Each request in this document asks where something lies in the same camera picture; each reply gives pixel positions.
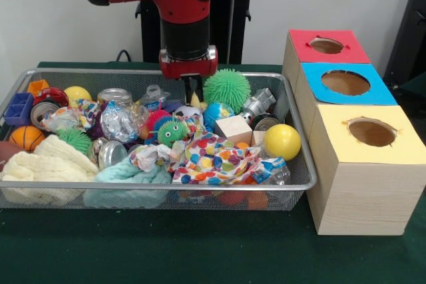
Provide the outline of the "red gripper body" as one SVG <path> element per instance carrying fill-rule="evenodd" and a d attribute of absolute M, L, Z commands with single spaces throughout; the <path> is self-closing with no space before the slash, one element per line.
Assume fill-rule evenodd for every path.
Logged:
<path fill-rule="evenodd" d="M 189 61 L 172 60 L 170 57 L 159 58 L 160 69 L 166 78 L 180 79 L 185 76 L 210 76 L 218 68 L 218 58 Z"/>

